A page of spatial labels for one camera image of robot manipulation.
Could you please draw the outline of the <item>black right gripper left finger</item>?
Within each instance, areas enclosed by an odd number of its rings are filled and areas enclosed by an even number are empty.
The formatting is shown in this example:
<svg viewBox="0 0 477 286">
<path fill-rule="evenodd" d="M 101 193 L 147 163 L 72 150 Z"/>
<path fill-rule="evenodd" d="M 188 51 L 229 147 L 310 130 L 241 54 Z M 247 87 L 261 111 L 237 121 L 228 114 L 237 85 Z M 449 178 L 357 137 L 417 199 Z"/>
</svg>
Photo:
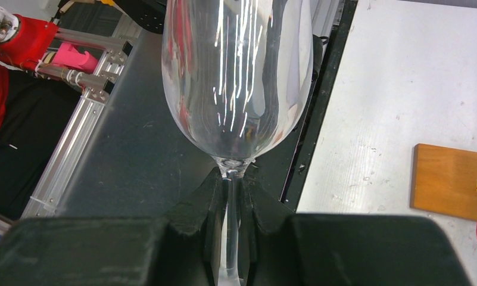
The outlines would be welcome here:
<svg viewBox="0 0 477 286">
<path fill-rule="evenodd" d="M 51 217 L 0 240 L 0 285 L 213 285 L 206 239 L 220 173 L 157 217 Z"/>
</svg>

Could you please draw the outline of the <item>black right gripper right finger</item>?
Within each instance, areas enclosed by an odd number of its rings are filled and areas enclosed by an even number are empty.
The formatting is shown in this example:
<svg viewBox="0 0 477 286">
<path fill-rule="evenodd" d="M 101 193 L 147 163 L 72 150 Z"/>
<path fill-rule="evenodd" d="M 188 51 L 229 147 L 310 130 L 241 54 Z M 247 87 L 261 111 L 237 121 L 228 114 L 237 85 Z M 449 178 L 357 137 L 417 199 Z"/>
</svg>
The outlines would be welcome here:
<svg viewBox="0 0 477 286">
<path fill-rule="evenodd" d="M 420 216 L 295 213 L 243 180 L 245 285 L 470 285 L 445 232 Z"/>
</svg>

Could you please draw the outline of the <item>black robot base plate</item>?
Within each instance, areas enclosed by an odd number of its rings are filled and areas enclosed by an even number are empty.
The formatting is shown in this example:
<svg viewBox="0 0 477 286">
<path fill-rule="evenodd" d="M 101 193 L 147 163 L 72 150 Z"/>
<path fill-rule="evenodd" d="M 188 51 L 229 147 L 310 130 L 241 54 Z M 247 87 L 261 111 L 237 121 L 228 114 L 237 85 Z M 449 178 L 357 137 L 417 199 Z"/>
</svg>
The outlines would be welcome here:
<svg viewBox="0 0 477 286">
<path fill-rule="evenodd" d="M 315 152 L 357 1 L 318 1 L 313 48 L 314 70 L 299 124 L 275 150 L 259 159 L 272 163 L 257 178 L 274 198 L 297 210 Z"/>
</svg>

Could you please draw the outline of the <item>small clear wine glass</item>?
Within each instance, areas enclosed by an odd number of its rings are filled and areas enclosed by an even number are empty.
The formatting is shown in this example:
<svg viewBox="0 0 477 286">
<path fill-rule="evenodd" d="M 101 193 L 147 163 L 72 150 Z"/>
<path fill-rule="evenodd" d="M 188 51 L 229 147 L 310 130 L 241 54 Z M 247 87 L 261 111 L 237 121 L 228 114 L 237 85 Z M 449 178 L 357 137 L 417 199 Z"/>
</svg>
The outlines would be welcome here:
<svg viewBox="0 0 477 286">
<path fill-rule="evenodd" d="M 313 75 L 309 1 L 168 1 L 161 68 L 181 132 L 222 174 L 211 267 L 216 285 L 245 285 L 246 169 L 298 123 Z"/>
</svg>

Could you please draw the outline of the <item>gold spiral rack wooden base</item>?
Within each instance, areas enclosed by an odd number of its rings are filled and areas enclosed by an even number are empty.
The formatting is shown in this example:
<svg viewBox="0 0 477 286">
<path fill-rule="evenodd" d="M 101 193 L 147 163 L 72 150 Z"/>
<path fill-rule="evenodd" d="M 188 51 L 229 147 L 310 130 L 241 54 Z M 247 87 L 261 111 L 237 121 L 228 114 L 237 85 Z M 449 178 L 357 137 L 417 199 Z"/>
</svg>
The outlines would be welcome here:
<svg viewBox="0 0 477 286">
<path fill-rule="evenodd" d="M 410 207 L 477 221 L 477 152 L 417 144 Z"/>
</svg>

